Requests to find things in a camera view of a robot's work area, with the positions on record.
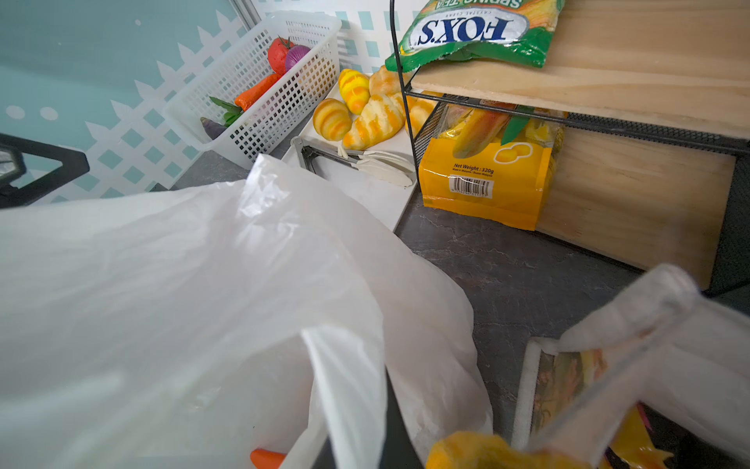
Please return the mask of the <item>orange toy pumpkin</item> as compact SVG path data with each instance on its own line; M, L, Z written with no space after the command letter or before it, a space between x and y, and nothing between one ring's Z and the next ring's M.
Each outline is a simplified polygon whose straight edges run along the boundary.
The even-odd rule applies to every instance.
M279 469L285 459L284 453L276 453L266 449L256 449L250 453L250 460L256 469Z

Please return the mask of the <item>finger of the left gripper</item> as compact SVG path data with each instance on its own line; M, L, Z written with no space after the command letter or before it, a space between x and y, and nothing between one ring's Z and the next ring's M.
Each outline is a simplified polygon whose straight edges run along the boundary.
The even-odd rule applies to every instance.
M1 208L30 205L87 174L84 152L1 135Z

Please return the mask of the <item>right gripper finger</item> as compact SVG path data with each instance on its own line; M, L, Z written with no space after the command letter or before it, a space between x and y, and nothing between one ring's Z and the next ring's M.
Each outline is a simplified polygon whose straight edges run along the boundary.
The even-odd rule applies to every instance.
M320 369L322 413L328 437L314 468L421 468L391 377L364 369Z

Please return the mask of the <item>white plastic grocery bag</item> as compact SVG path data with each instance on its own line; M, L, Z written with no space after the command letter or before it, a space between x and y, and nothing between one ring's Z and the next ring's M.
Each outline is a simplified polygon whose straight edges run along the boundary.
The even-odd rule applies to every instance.
M1 464L374 468L394 390L425 457L488 433L464 290L328 181L244 181L1 213Z

